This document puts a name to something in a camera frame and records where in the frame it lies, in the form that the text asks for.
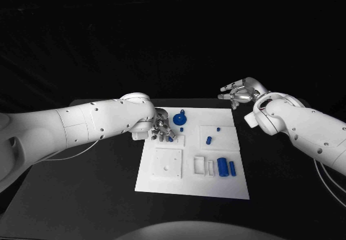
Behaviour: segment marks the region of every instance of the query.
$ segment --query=blue cylinder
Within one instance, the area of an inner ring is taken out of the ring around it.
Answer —
[[[209,136],[206,139],[206,144],[211,145],[211,143],[212,143],[212,137]]]
[[[231,175],[235,177],[237,176],[237,169],[235,169],[234,161],[229,162],[229,168],[231,168]]]
[[[224,157],[218,158],[218,175],[221,177],[229,176],[228,161]]]
[[[182,109],[180,113],[175,115],[173,117],[173,123],[178,126],[182,126],[186,124],[188,118],[186,118],[186,111]]]

